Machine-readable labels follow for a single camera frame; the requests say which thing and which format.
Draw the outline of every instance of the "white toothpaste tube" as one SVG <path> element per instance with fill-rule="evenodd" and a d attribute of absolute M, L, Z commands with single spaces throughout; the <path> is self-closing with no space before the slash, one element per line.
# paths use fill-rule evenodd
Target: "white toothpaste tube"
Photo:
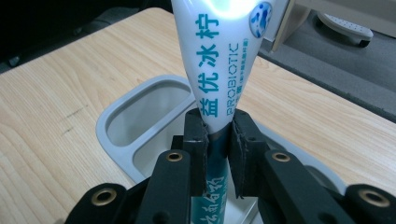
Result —
<path fill-rule="evenodd" d="M 247 83 L 274 0 L 172 0 L 184 67 L 207 124 L 207 192 L 193 200 L 191 221 L 222 223 L 228 124 Z"/>

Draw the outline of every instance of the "gray carpet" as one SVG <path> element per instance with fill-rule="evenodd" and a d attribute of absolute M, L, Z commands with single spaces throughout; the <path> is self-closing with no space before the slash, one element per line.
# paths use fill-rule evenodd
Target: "gray carpet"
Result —
<path fill-rule="evenodd" d="M 260 56 L 396 122 L 396 39 L 374 32 L 366 48 L 358 39 L 318 28 L 312 11 L 277 51 Z"/>

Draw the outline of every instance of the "white plastic tray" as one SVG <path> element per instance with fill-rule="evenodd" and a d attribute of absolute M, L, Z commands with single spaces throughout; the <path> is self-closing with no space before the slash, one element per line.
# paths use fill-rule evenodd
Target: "white plastic tray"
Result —
<path fill-rule="evenodd" d="M 195 107 L 187 79 L 172 75 L 158 76 L 129 91 L 100 116 L 96 134 L 113 161 L 135 183 L 151 176 L 158 156 L 171 146 L 173 135 L 182 135 L 185 113 Z M 290 151 L 324 185 L 345 191 L 341 179 L 321 162 L 281 136 L 257 123 L 271 149 Z M 225 211 L 227 224 L 261 223 L 255 198 L 235 199 L 229 175 Z"/>

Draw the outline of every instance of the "wooden table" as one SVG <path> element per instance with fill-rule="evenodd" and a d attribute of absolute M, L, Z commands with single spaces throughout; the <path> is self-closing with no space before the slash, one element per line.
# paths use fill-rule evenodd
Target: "wooden table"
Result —
<path fill-rule="evenodd" d="M 0 222 L 62 223 L 90 188 L 134 183 L 95 124 L 125 92 L 185 76 L 173 15 L 148 9 L 0 76 Z M 347 184 L 396 194 L 396 125 L 257 58 L 238 106 Z"/>

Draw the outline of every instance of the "toothpaste tube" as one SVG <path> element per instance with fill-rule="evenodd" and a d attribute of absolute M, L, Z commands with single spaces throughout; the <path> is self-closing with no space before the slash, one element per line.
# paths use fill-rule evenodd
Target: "toothpaste tube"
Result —
<path fill-rule="evenodd" d="M 271 17 L 271 1 L 172 0 L 184 67 L 210 140 L 207 192 L 192 199 L 195 224 L 224 220 L 228 126 Z"/>

